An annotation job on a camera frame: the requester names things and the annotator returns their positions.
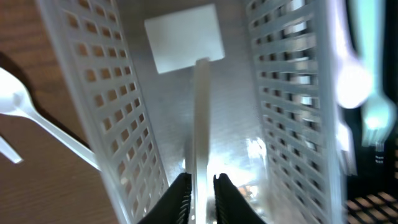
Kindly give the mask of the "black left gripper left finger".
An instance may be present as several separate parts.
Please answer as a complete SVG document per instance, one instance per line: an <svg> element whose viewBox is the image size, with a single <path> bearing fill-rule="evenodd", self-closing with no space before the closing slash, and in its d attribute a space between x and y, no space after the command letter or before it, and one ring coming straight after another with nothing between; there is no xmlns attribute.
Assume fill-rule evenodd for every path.
<svg viewBox="0 0 398 224"><path fill-rule="evenodd" d="M188 224L192 175L181 173L139 224Z"/></svg>

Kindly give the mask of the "white plastic spoon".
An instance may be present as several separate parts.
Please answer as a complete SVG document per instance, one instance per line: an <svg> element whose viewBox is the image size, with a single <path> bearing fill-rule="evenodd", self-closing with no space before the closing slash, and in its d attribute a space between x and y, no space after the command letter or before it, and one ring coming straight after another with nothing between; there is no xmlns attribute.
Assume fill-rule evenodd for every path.
<svg viewBox="0 0 398 224"><path fill-rule="evenodd" d="M207 166L210 140L210 62L208 58L196 61L194 66L194 199L195 223L206 223Z"/></svg>
<svg viewBox="0 0 398 224"><path fill-rule="evenodd" d="M1 114L30 119L95 169L100 170L95 154L75 138L44 118L35 108L25 85L1 68Z"/></svg>
<svg viewBox="0 0 398 224"><path fill-rule="evenodd" d="M23 162L23 158L14 150L14 148L1 136L0 137L1 154L8 158L14 164Z"/></svg>

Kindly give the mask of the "pale pink plastic fork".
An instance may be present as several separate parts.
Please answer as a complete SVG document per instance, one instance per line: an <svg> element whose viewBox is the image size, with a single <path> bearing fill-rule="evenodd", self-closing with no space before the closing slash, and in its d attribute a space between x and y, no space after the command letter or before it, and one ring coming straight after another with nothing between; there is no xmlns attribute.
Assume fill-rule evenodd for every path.
<svg viewBox="0 0 398 224"><path fill-rule="evenodd" d="M345 122L339 121L337 123L335 137L342 170L348 176L357 175L353 134Z"/></svg>

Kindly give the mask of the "mint green plastic fork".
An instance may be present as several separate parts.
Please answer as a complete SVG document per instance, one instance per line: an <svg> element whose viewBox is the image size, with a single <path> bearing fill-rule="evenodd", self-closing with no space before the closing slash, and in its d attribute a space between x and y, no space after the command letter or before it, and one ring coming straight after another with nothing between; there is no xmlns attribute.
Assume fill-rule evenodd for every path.
<svg viewBox="0 0 398 224"><path fill-rule="evenodd" d="M352 2L352 10L358 47L371 75L371 92L361 108L362 146L377 146L388 138L397 118L396 106L384 93L382 81L386 2L357 0Z"/></svg>

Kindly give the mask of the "pink plastic spoon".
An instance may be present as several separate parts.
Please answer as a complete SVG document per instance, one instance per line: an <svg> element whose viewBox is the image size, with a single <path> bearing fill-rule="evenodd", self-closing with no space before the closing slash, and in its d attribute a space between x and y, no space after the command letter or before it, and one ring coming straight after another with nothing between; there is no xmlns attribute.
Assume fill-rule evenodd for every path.
<svg viewBox="0 0 398 224"><path fill-rule="evenodd" d="M329 0L326 3L331 51L335 59L336 99L343 108L357 108L370 95L371 75L353 51L345 2Z"/></svg>

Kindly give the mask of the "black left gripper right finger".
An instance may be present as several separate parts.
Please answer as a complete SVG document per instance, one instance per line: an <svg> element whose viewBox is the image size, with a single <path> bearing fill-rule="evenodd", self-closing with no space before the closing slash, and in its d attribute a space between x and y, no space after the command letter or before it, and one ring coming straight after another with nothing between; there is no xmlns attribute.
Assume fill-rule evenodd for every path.
<svg viewBox="0 0 398 224"><path fill-rule="evenodd" d="M264 224L227 174L214 175L213 185L218 224Z"/></svg>

